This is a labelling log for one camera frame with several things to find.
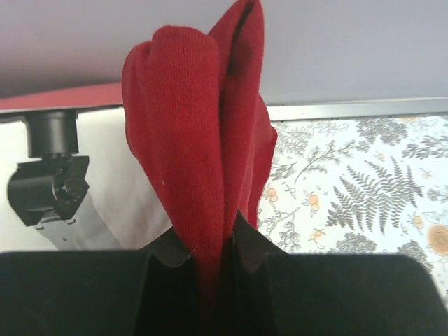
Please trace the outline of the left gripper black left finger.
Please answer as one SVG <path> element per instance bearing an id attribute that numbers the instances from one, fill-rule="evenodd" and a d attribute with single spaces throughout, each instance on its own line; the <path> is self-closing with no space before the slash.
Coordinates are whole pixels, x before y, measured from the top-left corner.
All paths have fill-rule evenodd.
<path id="1" fill-rule="evenodd" d="M 193 335 L 199 315 L 173 230 L 137 250 L 1 254 L 2 335 Z"/>

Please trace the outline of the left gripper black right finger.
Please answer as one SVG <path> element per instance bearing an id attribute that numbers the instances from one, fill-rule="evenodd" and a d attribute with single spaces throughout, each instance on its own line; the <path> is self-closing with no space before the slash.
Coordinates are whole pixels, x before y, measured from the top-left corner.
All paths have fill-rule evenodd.
<path id="1" fill-rule="evenodd" d="M 446 335 L 424 267 L 400 254 L 289 254 L 238 213 L 231 235 L 238 335 Z"/>

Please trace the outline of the red t shirt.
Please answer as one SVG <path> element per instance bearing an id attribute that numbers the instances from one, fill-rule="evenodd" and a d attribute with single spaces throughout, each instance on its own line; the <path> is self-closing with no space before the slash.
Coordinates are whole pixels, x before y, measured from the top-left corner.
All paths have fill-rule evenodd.
<path id="1" fill-rule="evenodd" d="M 208 33 L 167 25 L 122 70 L 127 142 L 216 291 L 236 215 L 257 222 L 277 133 L 260 96 L 263 8 L 237 1 Z"/>

